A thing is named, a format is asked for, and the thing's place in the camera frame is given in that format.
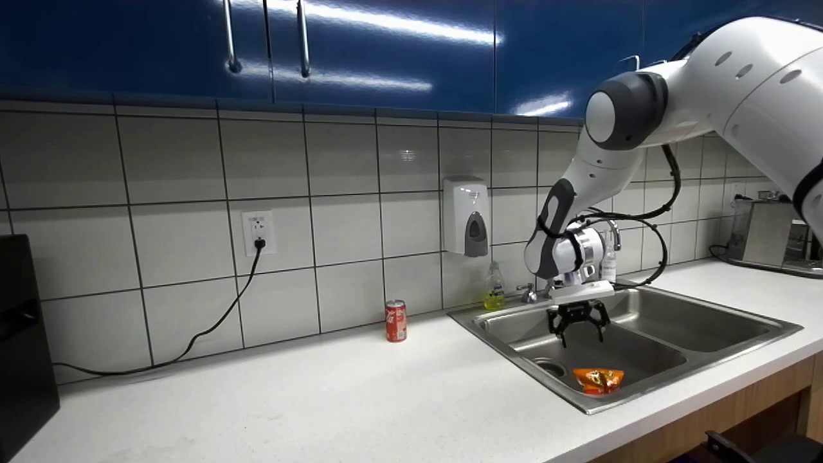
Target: stainless steel sink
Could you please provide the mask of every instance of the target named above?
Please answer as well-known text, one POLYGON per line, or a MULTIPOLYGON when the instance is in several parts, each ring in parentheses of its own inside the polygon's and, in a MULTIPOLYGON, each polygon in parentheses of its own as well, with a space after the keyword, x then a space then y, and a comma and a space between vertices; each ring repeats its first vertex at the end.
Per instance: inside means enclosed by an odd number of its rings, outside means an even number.
POLYGON ((608 305, 613 324, 604 328, 604 342, 596 338, 592 324, 572 324, 564 347, 561 338, 549 331, 551 302, 514 305, 493 313, 462 310, 453 316, 587 413, 617 406, 801 328, 798 324, 655 287, 582 298, 596 298, 608 305), (574 367, 617 367, 626 369, 626 379, 608 396, 587 396, 577 385, 574 367))

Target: white countertop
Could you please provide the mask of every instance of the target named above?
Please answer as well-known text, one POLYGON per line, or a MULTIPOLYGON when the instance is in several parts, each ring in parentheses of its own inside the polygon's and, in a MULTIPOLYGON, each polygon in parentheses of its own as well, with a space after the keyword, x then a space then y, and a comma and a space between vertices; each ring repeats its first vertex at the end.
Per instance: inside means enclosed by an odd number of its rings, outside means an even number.
POLYGON ((592 460, 823 349, 823 280, 700 261, 658 282, 805 328, 582 413, 447 316, 340 331, 61 394, 16 463, 592 460))

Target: orange object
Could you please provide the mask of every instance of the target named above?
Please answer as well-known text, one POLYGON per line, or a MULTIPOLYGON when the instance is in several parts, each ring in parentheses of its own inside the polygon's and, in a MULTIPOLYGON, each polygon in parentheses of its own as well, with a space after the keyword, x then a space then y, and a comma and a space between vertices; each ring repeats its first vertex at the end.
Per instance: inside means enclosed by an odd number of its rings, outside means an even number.
POLYGON ((608 367, 577 367, 574 378, 583 387, 583 394, 604 396, 622 382, 626 369, 608 367))

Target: kitchen appliance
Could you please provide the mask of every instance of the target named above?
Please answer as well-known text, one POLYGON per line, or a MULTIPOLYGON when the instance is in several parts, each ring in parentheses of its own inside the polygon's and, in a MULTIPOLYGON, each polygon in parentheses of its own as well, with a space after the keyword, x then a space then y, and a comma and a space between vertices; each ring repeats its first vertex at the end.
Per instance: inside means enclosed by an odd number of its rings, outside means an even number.
POLYGON ((734 233, 726 260, 823 278, 821 241, 783 198, 736 198, 734 233))
POLYGON ((60 409, 27 235, 0 235, 0 460, 11 460, 60 409))

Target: tile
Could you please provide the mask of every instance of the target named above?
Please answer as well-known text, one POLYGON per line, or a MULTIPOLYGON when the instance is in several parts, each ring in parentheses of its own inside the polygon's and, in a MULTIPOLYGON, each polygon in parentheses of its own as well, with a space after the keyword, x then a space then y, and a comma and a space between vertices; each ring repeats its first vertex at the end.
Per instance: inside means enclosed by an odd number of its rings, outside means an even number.
POLYGON ((303 126, 225 121, 230 198, 308 196, 303 126))
POLYGON ((698 220, 672 224, 668 261, 698 260, 698 220))
POLYGON ((538 130, 493 130, 491 185, 538 185, 538 130))
POLYGON ((491 241, 527 241, 534 232, 534 186, 493 189, 491 193, 491 241))
POLYGON ((437 189, 437 127, 378 126, 380 186, 437 189))
POLYGON ((491 136, 479 127, 439 127, 439 177, 491 180, 491 136))
POLYGON ((497 284, 501 284, 504 292, 523 292, 523 284, 534 282, 534 275, 524 266, 524 243, 501 243, 493 246, 493 265, 497 265, 497 284))
POLYGON ((316 198, 312 212, 318 265, 380 257, 378 196, 316 198))
POLYGON ((275 121, 275 123, 303 123, 300 113, 273 113, 273 111, 235 111, 219 108, 221 121, 275 121))
MULTIPOLYGON (((672 235, 668 235, 672 226, 658 226, 658 232, 672 251, 672 235)), ((663 257, 661 241, 652 228, 644 228, 640 233, 644 233, 644 270, 654 270, 654 266, 658 266, 658 261, 663 257)))
POLYGON ((388 298, 403 298, 410 313, 439 310, 439 253, 387 260, 388 298))
POLYGON ((225 198, 216 121, 122 117, 133 202, 225 198))
POLYGON ((644 181, 630 181, 616 196, 617 212, 644 212, 646 211, 646 186, 644 181))
POLYGON ((227 202, 137 205, 133 233, 145 284, 235 275, 227 202))
POLYGON ((145 117, 216 117, 216 108, 117 105, 117 113, 145 117))
MULTIPOLYGON (((673 193, 673 185, 672 181, 646 181, 644 185, 644 211, 655 211, 661 207, 673 193)), ((672 224, 672 211, 652 219, 652 224, 672 224)))
POLYGON ((621 228, 617 278, 644 266, 644 228, 621 228))
POLYGON ((716 136, 716 134, 703 136, 700 177, 722 177, 726 174, 726 153, 727 153, 727 143, 720 136, 716 136))
POLYGON ((7 111, 7 113, 109 113, 109 114, 113 114, 113 105, 41 102, 41 100, 0 100, 0 111, 7 111))
POLYGON ((258 275, 240 305, 246 347, 318 333, 313 270, 258 275))
MULTIPOLYGON (((194 284, 168 284, 147 291, 147 310, 151 328, 151 349, 156 363, 177 356, 191 337, 214 327, 235 300, 236 287, 231 280, 208 280, 194 284)), ((236 309, 225 318, 219 328, 201 337, 185 354, 201 356, 214 351, 230 351, 241 347, 236 309)))
POLYGON ((722 219, 707 219, 707 220, 698 220, 698 239, 694 239, 694 251, 698 257, 709 257, 709 246, 716 243, 726 243, 727 233, 722 228, 722 219))
POLYGON ((383 253, 421 253, 439 248, 439 196, 383 196, 383 253))
POLYGON ((700 219, 700 180, 684 180, 672 205, 672 220, 698 220, 698 219, 700 219))
POLYGON ((484 292, 491 291, 491 253, 484 257, 457 257, 442 251, 442 305, 479 309, 484 292))
POLYGON ((374 324, 383 318, 380 261, 316 270, 321 331, 374 324))
POLYGON ((16 211, 29 233, 41 298, 137 287, 126 207, 16 211))
POLYGON ((722 216, 722 180, 700 181, 700 219, 722 216))
POLYGON ((273 211, 275 216, 275 253, 259 253, 258 270, 289 270, 289 266, 312 266, 312 216, 308 198, 289 199, 231 199, 231 235, 235 235, 235 261, 236 275, 246 275, 255 253, 246 253, 245 243, 245 211, 273 211))
POLYGON ((554 185, 564 177, 577 150, 577 139, 578 139, 577 130, 540 130, 540 157, 538 157, 540 185, 554 185))
MULTIPOLYGON (((138 291, 45 302, 54 363, 92 369, 132 369, 151 364, 145 302, 138 291)), ((87 378, 57 367, 60 379, 87 378)))
POLYGON ((757 174, 751 162, 739 148, 727 147, 726 177, 749 177, 749 174, 757 174))
POLYGON ((16 207, 126 202, 113 114, 0 113, 16 207))
MULTIPOLYGON (((679 174, 684 180, 700 177, 700 163, 703 163, 703 139, 689 139, 672 143, 672 150, 679 163, 679 174)), ((654 147, 646 148, 646 180, 672 180, 672 167, 666 162, 663 148, 654 147)))
POLYGON ((312 196, 378 193, 374 126, 308 123, 312 196))

